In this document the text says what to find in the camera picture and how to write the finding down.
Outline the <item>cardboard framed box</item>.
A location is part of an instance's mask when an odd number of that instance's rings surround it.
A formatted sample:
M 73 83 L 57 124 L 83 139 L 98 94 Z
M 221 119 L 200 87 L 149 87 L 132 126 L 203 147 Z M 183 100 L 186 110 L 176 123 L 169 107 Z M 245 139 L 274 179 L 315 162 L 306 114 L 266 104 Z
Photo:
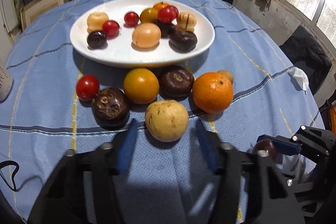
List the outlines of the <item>cardboard framed box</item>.
M 33 0 L 21 9 L 21 25 L 24 31 L 38 16 L 69 0 Z

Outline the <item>dark purple mangosteen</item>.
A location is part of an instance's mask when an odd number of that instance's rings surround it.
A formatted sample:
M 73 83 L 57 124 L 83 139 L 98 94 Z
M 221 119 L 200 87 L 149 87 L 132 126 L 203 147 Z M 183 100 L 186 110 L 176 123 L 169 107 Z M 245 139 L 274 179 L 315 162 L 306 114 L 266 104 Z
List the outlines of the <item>dark purple mangosteen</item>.
M 169 45 L 180 53 L 192 51 L 198 43 L 197 36 L 191 31 L 175 31 L 170 35 Z
M 184 67 L 170 65 L 164 67 L 158 77 L 160 92 L 167 97 L 186 97 L 192 91 L 193 75 Z
M 109 127 L 125 125 L 130 116 L 129 101 L 118 88 L 103 88 L 93 100 L 92 111 L 98 123 Z

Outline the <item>large orange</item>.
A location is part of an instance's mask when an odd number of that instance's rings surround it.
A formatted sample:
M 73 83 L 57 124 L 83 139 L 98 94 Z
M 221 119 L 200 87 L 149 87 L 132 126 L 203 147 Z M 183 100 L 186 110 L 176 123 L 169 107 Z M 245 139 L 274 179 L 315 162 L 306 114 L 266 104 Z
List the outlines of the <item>large orange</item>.
M 228 78 L 217 72 L 199 76 L 193 84 L 194 104 L 208 114 L 226 110 L 234 97 L 233 87 Z

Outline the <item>pale yellow pear fruit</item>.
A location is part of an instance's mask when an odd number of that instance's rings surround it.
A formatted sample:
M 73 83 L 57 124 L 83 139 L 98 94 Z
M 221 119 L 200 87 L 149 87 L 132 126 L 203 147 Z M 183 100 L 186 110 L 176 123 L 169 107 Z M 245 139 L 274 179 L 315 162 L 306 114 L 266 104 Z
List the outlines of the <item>pale yellow pear fruit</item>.
M 168 143 L 179 140 L 186 132 L 188 123 L 186 108 L 175 100 L 155 101 L 146 109 L 146 127 L 158 141 Z

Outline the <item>small yellow tomato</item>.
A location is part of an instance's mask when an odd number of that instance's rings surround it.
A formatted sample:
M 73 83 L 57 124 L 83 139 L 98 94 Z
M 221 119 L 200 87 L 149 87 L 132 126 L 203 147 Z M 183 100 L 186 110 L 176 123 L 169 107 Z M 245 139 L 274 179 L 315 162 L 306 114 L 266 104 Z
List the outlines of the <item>small yellow tomato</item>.
M 155 8 L 147 8 L 141 12 L 139 20 L 141 23 L 153 23 L 158 19 L 158 10 Z

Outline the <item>crumpled white tissue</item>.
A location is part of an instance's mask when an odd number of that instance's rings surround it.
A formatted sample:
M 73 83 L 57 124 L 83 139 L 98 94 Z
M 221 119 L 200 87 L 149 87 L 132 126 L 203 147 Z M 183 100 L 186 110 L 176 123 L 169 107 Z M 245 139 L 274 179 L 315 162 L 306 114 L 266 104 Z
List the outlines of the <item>crumpled white tissue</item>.
M 298 68 L 298 67 L 293 67 L 288 70 L 288 73 L 291 75 L 291 77 L 296 81 L 298 86 L 300 87 L 301 90 L 307 94 L 307 90 L 309 87 L 309 79 L 306 75 L 306 73 Z

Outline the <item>small orange on plate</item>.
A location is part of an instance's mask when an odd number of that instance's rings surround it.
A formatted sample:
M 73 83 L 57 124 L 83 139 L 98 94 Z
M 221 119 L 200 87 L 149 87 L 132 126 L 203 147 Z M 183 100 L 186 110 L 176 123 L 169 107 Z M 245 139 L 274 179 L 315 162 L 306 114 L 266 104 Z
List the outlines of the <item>small orange on plate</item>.
M 154 6 L 153 6 L 153 9 L 157 10 L 157 11 L 160 11 L 161 9 L 164 9 L 165 7 L 168 7 L 169 4 L 166 3 L 166 2 L 159 2 L 159 3 L 156 3 Z

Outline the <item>pale peach fruit on plate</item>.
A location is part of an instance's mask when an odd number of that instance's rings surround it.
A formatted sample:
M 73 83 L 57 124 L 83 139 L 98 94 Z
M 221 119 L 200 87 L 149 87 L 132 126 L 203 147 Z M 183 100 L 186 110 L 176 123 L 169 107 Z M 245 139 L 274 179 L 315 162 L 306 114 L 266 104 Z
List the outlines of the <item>pale peach fruit on plate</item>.
M 87 32 L 102 30 L 102 25 L 109 20 L 109 16 L 104 12 L 93 12 L 87 18 Z

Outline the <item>pale peach round fruit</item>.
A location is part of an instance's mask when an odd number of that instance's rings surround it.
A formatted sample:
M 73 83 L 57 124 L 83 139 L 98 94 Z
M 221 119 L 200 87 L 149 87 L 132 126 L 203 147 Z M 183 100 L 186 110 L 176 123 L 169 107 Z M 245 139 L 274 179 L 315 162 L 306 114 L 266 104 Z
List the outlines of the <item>pale peach round fruit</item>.
M 161 30 L 154 23 L 143 23 L 132 33 L 132 43 L 139 48 L 153 48 L 161 38 Z

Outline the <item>dark purple plum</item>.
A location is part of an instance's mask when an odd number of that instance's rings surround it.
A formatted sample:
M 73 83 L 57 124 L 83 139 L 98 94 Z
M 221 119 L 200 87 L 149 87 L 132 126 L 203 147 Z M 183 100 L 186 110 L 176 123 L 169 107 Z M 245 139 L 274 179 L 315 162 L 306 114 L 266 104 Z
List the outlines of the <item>dark purple plum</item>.
M 104 31 L 93 31 L 87 37 L 88 47 L 92 49 L 101 48 L 107 43 L 106 33 Z
M 154 21 L 154 24 L 161 30 L 161 38 L 169 38 L 176 30 L 172 23 L 162 23 L 158 19 Z

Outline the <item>white oval plate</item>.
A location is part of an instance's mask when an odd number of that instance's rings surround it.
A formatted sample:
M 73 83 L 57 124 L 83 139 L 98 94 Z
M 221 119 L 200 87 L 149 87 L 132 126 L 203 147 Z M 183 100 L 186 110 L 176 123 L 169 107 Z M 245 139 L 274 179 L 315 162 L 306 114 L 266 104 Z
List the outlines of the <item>white oval plate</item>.
M 114 0 L 97 5 L 82 14 L 72 25 L 70 41 L 74 49 L 82 56 L 101 64 L 114 67 L 161 67 L 180 63 L 201 55 L 213 44 L 215 30 L 211 22 L 196 9 L 179 1 L 167 0 L 180 12 L 195 16 L 197 24 L 194 34 L 197 38 L 195 48 L 188 52 L 174 50 L 168 38 L 161 38 L 159 28 L 153 23 L 141 24 L 136 28 L 125 24 L 124 16 L 133 11 L 143 12 L 159 0 Z M 108 39 L 100 48 L 93 49 L 87 43 L 88 17 L 95 12 L 103 12 L 109 19 L 115 20 L 121 27 L 115 38 Z

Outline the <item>red cherry tomato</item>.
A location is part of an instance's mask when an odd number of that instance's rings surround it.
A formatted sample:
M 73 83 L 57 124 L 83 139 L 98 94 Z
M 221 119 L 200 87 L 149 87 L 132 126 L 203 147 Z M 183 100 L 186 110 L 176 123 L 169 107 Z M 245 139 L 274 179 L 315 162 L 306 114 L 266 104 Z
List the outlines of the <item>red cherry tomato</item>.
M 93 75 L 84 75 L 76 84 L 76 95 L 82 101 L 91 101 L 100 90 L 100 83 Z
M 115 20 L 108 20 L 102 25 L 107 38 L 114 38 L 120 32 L 120 25 Z
M 133 11 L 127 12 L 124 16 L 124 22 L 127 26 L 135 27 L 139 23 L 139 16 Z
M 177 14 L 175 9 L 173 9 L 171 6 L 167 6 L 158 12 L 158 20 L 165 24 L 171 23 L 176 18 L 176 16 Z
M 179 11 L 175 6 L 169 5 L 168 8 L 170 8 L 171 10 L 173 10 L 174 12 L 174 18 L 176 19 L 179 15 Z

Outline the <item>white drink can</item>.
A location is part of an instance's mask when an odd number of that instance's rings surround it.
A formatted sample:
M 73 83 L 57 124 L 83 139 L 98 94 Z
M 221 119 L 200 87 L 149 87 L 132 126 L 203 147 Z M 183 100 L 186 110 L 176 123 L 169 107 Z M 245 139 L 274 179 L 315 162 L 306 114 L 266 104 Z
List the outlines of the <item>white drink can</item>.
M 11 92 L 13 87 L 13 78 L 7 68 L 0 64 L 0 101 L 3 102 Z

